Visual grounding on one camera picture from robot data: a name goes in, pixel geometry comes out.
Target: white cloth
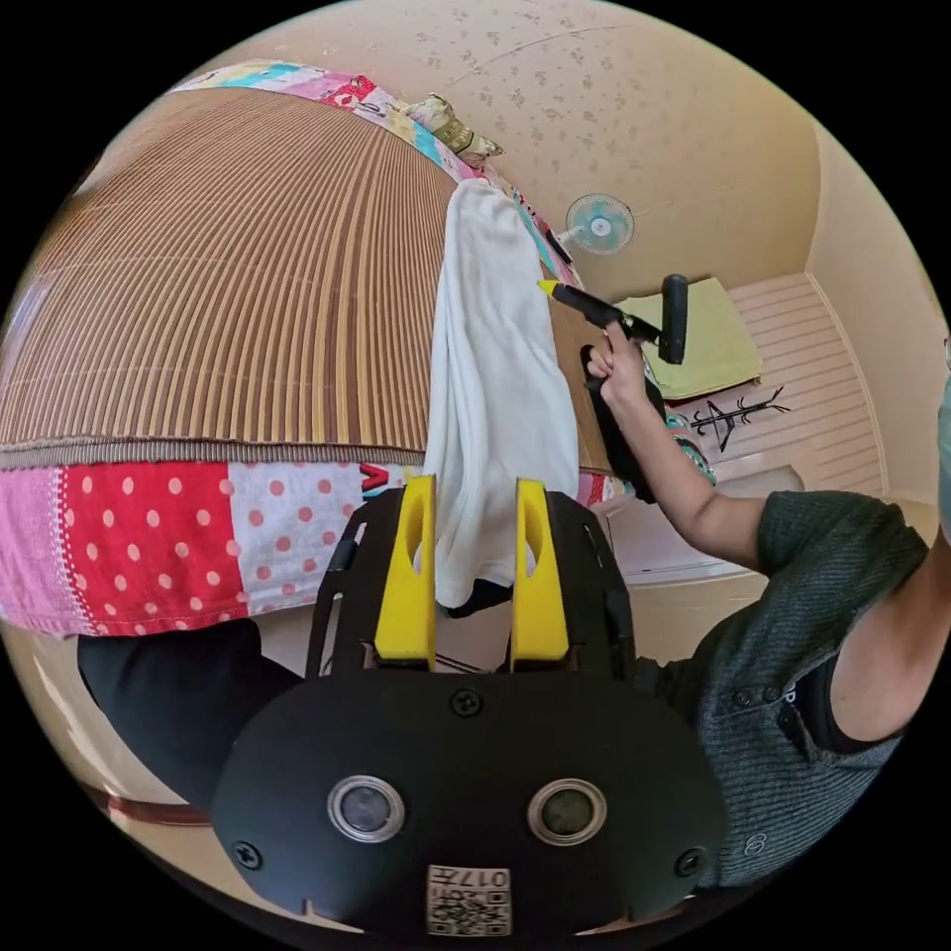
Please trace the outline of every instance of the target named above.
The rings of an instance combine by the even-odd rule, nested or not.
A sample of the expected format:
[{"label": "white cloth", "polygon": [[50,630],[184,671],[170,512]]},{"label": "white cloth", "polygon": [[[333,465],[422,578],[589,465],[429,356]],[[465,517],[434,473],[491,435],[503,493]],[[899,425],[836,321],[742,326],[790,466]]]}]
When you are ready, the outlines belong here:
[{"label": "white cloth", "polygon": [[578,492],[578,429],[538,252],[515,203],[481,179],[449,202],[433,324],[429,436],[436,599],[515,577],[516,486]]}]

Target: screw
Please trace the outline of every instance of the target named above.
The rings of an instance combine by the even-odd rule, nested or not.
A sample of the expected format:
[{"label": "screw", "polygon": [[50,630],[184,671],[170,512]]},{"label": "screw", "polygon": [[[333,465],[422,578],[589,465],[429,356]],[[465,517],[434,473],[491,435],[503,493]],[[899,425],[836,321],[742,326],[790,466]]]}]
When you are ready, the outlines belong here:
[{"label": "screw", "polygon": [[457,690],[449,701],[457,716],[476,716],[482,709],[482,698],[469,687]]},{"label": "screw", "polygon": [[235,861],[249,872],[256,872],[261,867],[261,853],[250,842],[236,842],[231,847],[231,854]]},{"label": "screw", "polygon": [[688,879],[690,876],[696,875],[702,868],[702,849],[687,849],[677,860],[677,864],[674,865],[674,871],[682,879]]}]

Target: woven mat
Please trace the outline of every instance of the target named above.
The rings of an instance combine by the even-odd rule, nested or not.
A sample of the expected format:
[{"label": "woven mat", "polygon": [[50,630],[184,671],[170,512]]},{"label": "woven mat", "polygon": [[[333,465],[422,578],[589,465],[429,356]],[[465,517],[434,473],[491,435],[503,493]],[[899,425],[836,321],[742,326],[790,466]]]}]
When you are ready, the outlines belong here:
[{"label": "woven mat", "polygon": [[[0,468],[418,464],[455,187],[346,110],[247,89],[164,97],[24,276],[0,344]],[[560,309],[581,464],[605,470],[578,358],[592,337]]]}]

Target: bed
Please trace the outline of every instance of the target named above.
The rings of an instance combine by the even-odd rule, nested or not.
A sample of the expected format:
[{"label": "bed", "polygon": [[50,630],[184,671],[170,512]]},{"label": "bed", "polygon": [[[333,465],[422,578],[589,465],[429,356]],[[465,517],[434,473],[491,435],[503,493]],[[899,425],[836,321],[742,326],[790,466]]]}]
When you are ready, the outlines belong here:
[{"label": "bed", "polygon": [[[307,604],[355,507],[419,471],[443,222],[513,198],[363,76],[198,76],[64,206],[0,351],[0,617],[140,636]],[[624,492],[552,302],[579,500]]]}]

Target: black trousers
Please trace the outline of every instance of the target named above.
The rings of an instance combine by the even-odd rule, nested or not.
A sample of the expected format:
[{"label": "black trousers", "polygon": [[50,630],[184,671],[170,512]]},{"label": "black trousers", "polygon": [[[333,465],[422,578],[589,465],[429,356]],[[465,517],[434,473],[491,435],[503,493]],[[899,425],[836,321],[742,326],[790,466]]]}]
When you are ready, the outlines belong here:
[{"label": "black trousers", "polygon": [[[510,587],[477,581],[451,617],[501,604]],[[79,673],[123,742],[166,786],[207,809],[238,734],[300,677],[263,657],[249,618],[149,637],[80,637]]]}]

